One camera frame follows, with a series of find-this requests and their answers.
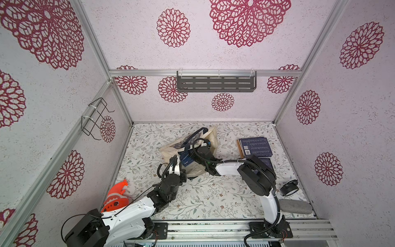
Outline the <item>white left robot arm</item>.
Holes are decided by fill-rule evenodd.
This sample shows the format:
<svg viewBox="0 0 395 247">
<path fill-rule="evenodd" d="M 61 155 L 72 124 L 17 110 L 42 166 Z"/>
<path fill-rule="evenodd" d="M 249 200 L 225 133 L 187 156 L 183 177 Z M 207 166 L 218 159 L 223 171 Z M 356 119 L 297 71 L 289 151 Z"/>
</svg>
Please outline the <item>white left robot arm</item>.
<svg viewBox="0 0 395 247">
<path fill-rule="evenodd" d="M 175 200 L 186 180 L 183 170 L 169 174 L 147 196 L 121 209 L 81 214 L 82 219 L 61 238 L 68 247 L 109 247 L 130 238 L 148 238 L 154 231 L 151 217 Z"/>
</svg>

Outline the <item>cream canvas tote bag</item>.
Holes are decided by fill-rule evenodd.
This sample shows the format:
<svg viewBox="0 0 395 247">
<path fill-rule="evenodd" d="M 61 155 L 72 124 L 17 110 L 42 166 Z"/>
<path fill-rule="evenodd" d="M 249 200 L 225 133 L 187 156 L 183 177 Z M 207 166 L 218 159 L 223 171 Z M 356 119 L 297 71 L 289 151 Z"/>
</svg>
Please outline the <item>cream canvas tote bag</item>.
<svg viewBox="0 0 395 247">
<path fill-rule="evenodd" d="M 186 177 L 188 179 L 194 179 L 206 173 L 204 167 L 195 161 L 191 165 L 184 167 L 180 161 L 178 152 L 184 150 L 189 151 L 190 149 L 197 148 L 199 146 L 207 146 L 215 157 L 219 148 L 219 140 L 217 135 L 218 130 L 216 126 L 209 128 L 201 127 L 194 133 L 161 147 L 159 152 L 167 162 L 176 155 L 179 158 L 181 168 L 186 172 Z"/>
</svg>

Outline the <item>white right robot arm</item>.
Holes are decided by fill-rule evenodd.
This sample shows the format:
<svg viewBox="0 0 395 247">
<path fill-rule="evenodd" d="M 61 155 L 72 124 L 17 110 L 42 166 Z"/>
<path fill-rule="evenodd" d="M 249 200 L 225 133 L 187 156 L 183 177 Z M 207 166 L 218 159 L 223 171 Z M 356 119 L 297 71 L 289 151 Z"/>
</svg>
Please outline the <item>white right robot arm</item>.
<svg viewBox="0 0 395 247">
<path fill-rule="evenodd" d="M 189 152 L 212 176 L 241 176 L 250 190 L 259 197 L 265 222 L 271 226 L 279 224 L 282 213 L 276 196 L 276 175 L 271 166 L 255 155 L 237 160 L 221 160 L 214 157 L 208 145 L 191 145 Z"/>
</svg>

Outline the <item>blue grid cover book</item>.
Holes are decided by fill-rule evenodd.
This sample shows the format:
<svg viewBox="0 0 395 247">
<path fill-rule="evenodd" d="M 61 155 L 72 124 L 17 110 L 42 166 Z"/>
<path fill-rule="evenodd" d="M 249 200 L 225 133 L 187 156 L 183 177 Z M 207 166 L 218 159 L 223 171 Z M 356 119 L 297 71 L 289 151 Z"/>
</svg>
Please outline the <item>blue grid cover book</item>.
<svg viewBox="0 0 395 247">
<path fill-rule="evenodd" d="M 251 137 L 239 139 L 244 155 L 255 155 L 258 158 L 272 157 L 273 152 L 266 137 Z"/>
</svg>

